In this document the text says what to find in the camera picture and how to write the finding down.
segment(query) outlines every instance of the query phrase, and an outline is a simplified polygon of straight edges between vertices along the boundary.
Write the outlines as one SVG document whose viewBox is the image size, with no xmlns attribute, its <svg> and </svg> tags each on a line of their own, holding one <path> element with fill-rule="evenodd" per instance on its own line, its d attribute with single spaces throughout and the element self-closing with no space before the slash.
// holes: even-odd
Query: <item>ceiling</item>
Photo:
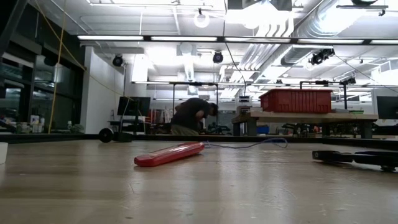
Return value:
<svg viewBox="0 0 398 224">
<path fill-rule="evenodd" d="M 43 9 L 45 15 L 62 26 L 63 0 L 36 0 Z M 300 11 L 292 13 L 295 29 L 298 28 L 309 12 L 317 6 L 321 0 L 299 0 L 303 6 Z M 224 35 L 225 36 L 253 36 L 258 29 L 248 29 L 242 23 L 236 23 L 233 11 L 225 15 L 223 0 L 192 0 L 191 4 L 205 3 L 212 6 L 210 10 L 203 8 L 203 13 L 210 16 L 209 25 L 199 28 L 194 23 L 198 9 L 166 9 L 153 7 L 119 7 L 119 6 L 92 6 L 94 4 L 130 3 L 132 0 L 67 0 L 65 11 L 67 21 L 65 29 L 68 33 L 95 34 L 95 35 Z M 352 25 L 341 31 L 336 37 L 341 38 L 389 38 L 398 36 L 398 4 L 390 7 L 386 14 L 379 16 L 379 11 L 366 11 Z M 149 80 L 178 79 L 179 73 L 184 72 L 184 63 L 176 56 L 178 43 L 155 42 L 102 42 L 102 48 L 114 49 L 115 47 L 142 47 L 151 62 Z M 194 71 L 197 80 L 214 80 L 220 78 L 220 69 L 224 64 L 231 65 L 231 57 L 225 44 L 195 44 L 197 49 L 215 51 L 220 50 L 224 54 L 223 64 L 214 64 L 210 53 L 202 54 L 194 60 Z M 236 63 L 239 63 L 248 51 L 249 44 L 229 44 L 231 54 Z M 385 63 L 389 58 L 398 57 L 398 47 L 377 46 L 335 46 L 335 53 L 339 57 L 331 57 L 320 65 L 314 67 L 302 66 L 281 70 L 280 74 L 272 74 L 272 79 L 264 79 L 262 82 L 273 83 L 276 78 L 299 80 L 330 79 L 358 69 L 365 75 L 370 75 L 371 70 Z M 366 83 L 369 80 L 360 72 L 355 72 L 359 82 Z"/>
</svg>

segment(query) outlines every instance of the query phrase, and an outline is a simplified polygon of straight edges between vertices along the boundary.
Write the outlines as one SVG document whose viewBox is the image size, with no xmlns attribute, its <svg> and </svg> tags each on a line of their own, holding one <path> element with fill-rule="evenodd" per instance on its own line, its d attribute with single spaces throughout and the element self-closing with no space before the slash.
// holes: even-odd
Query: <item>red plastic case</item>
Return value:
<svg viewBox="0 0 398 224">
<path fill-rule="evenodd" d="M 330 113 L 331 90 L 273 89 L 260 96 L 264 111 L 279 113 Z"/>
<path fill-rule="evenodd" d="M 143 154 L 134 158 L 134 163 L 141 167 L 154 167 L 177 159 L 192 156 L 204 150 L 202 142 L 188 142 L 172 146 L 151 153 Z"/>
</svg>

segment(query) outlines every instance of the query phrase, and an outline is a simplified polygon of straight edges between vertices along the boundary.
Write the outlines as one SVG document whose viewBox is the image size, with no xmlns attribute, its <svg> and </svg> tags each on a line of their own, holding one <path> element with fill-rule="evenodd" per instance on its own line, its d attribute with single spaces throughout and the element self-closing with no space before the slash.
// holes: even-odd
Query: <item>box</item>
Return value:
<svg viewBox="0 0 398 224">
<path fill-rule="evenodd" d="M 260 96 L 264 111 L 279 113 L 330 113 L 331 90 L 273 89 Z"/>
</svg>

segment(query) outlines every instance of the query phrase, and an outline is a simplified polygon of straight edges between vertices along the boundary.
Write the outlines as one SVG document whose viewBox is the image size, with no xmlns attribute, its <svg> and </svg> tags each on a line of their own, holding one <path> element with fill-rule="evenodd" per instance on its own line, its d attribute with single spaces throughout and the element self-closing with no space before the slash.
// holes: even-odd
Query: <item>ductwork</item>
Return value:
<svg viewBox="0 0 398 224">
<path fill-rule="evenodd" d="M 359 19 L 364 10 L 352 9 L 345 14 L 337 9 L 341 4 L 339 0 L 323 1 L 317 9 L 295 30 L 293 36 L 300 38 L 330 38 L 338 35 L 341 31 L 349 27 L 353 22 Z M 291 66 L 299 63 L 305 56 L 310 54 L 314 48 L 291 48 L 280 60 L 281 65 Z"/>
</svg>

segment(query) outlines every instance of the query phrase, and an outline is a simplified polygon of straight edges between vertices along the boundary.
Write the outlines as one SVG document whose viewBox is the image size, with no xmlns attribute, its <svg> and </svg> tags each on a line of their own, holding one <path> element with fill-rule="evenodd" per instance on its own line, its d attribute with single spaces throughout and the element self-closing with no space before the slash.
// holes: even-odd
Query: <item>wooden tabletop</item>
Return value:
<svg viewBox="0 0 398 224">
<path fill-rule="evenodd" d="M 258 122 L 275 123 L 334 123 L 344 121 L 376 121 L 376 114 L 353 114 L 353 113 L 274 113 L 266 111 L 253 111 L 232 119 L 232 123 L 246 122 L 251 118 L 258 118 Z"/>
</svg>

